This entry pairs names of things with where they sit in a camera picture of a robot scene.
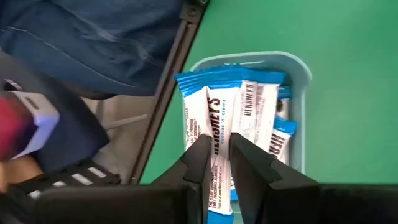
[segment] black plastic bracket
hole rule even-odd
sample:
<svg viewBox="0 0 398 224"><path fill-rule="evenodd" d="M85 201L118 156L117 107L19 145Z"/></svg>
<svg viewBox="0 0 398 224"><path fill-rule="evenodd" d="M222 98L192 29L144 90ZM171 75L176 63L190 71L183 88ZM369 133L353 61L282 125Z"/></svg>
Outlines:
<svg viewBox="0 0 398 224"><path fill-rule="evenodd" d="M185 3L182 6L180 18L192 24L198 24L203 15L203 6Z"/></svg>
<svg viewBox="0 0 398 224"><path fill-rule="evenodd" d="M211 138L202 135L150 185L62 187L45 191L35 204L35 222L207 222Z"/></svg>
<svg viewBox="0 0 398 224"><path fill-rule="evenodd" d="M230 143L231 172L244 223L317 223L317 182L238 133L232 133Z"/></svg>

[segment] green surface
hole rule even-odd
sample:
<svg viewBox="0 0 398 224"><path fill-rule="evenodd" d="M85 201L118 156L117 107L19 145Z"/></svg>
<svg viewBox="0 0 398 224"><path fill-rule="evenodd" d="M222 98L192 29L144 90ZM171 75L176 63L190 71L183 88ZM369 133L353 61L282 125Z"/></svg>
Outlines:
<svg viewBox="0 0 398 224"><path fill-rule="evenodd" d="M306 173L320 182L398 183L398 1L212 0L185 65L214 55L281 50L313 80ZM183 152L175 93L142 182Z"/></svg>

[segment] black metal rack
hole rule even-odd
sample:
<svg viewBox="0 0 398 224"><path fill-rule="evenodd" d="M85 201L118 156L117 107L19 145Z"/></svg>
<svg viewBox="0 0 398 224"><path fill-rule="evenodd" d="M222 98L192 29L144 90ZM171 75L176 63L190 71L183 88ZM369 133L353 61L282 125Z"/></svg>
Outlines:
<svg viewBox="0 0 398 224"><path fill-rule="evenodd" d="M147 129L142 140L136 162L131 164L128 184L138 184L156 141L163 118L166 114L176 81L174 75L182 71L192 42L205 13L208 0L186 0L180 15L182 22L171 48L154 98L154 105L147 119Z"/></svg>

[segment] denim jeans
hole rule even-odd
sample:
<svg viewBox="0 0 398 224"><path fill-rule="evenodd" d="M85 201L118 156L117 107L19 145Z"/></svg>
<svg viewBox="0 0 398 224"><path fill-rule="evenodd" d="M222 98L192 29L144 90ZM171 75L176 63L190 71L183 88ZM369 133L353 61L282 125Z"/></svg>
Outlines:
<svg viewBox="0 0 398 224"><path fill-rule="evenodd" d="M154 94L183 0L0 0L0 48L87 90Z"/></svg>

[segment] light blue plastic bin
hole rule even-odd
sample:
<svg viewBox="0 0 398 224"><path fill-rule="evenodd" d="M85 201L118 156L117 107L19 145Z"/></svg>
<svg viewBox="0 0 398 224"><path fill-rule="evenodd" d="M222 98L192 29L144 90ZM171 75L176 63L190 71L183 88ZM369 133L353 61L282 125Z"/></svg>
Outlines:
<svg viewBox="0 0 398 224"><path fill-rule="evenodd" d="M306 64L287 52L251 52L220 55L205 58L196 63L191 71L219 65L240 64L257 70L279 70L288 77L285 84L291 86L292 99L289 105L289 119L298 122L295 136L290 140L290 166L305 172L305 90L312 78ZM232 204L234 223L243 223L239 205Z"/></svg>

